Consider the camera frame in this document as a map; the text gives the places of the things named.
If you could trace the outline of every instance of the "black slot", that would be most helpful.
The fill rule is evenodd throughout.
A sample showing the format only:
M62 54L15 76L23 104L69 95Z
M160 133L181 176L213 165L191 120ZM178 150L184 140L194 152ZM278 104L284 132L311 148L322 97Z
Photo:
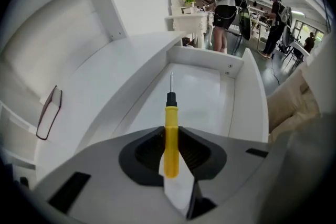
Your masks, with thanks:
M75 172L51 197L49 204L66 214L91 176Z
M261 151L261 150L257 150L256 148L249 148L246 153L261 157L261 158L266 158L268 155L267 151Z

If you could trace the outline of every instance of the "white cabinet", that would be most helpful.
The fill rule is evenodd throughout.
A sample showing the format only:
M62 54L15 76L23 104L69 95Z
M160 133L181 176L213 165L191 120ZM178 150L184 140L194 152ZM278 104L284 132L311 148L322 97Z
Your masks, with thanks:
M38 138L36 128L24 122L0 104L0 147L5 155L27 164L34 164Z

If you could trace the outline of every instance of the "desk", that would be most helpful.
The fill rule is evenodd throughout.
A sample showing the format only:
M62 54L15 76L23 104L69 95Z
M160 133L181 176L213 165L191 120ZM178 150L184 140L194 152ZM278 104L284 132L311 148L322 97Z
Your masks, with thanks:
M253 28L254 28L256 25L259 25L259 26L260 26L260 27L259 27L258 45L257 45L257 50L258 50L258 49L259 49L259 42L260 42L261 27L264 26L264 27L266 27L266 29L268 29L268 30L269 30L270 27L269 27L267 24L265 24L265 23L263 23L263 22L260 22L259 20L256 20L256 19L251 19L251 22L254 23L254 26L252 27L252 30L253 30Z
M307 52L303 46L298 44L297 42L293 41L289 46L298 49L303 54L303 59L305 60L310 54Z
M293 50L294 48L296 48L298 51L300 51L303 55L303 59L305 60L308 56L309 56L309 53L300 45L298 44L297 42L293 41L291 44L289 44L289 46L292 47L292 49L288 52L288 54L286 55L286 57L283 59L285 61L285 59L290 55L292 54L292 57L293 57ZM299 58L297 59L297 61L295 62L294 66L293 67L296 67L298 64L300 63L299 61Z
M173 28L175 31L186 31L187 34L196 34L197 36L197 47L204 49L204 36L207 28L210 28L209 34L209 44L211 44L212 35L212 23L213 14L212 12L198 12L192 14L179 14L171 15L166 17L166 19L173 19Z

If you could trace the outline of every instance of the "potted plant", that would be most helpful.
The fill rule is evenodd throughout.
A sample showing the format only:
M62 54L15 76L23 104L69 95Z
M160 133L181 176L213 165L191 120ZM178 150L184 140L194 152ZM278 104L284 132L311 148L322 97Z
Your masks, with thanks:
M195 13L194 7L192 7L193 3L195 3L195 0L182 0L184 1L184 7L182 7L182 13L184 14L190 14Z
M195 0L182 0L184 1L184 4L186 7L191 7L193 3L195 3Z

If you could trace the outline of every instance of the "person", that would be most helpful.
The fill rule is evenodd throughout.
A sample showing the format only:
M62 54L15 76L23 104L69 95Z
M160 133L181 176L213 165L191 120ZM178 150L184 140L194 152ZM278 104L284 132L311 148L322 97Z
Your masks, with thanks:
M271 13L264 13L264 16L272 19L272 26L269 30L269 35L267 38L266 46L263 51L258 51L264 58L270 58L275 46L280 39L282 33L284 32L285 23L280 19L279 13L285 8L280 3L281 0L271 0L273 1Z
M310 51L312 50L312 48L315 45L315 39L314 39L314 33L310 32L310 37L308 37L305 41L304 41L304 48L305 50L310 53Z
M227 52L227 39L225 29L228 29L236 17L237 8L235 0L217 0L213 25L214 50Z

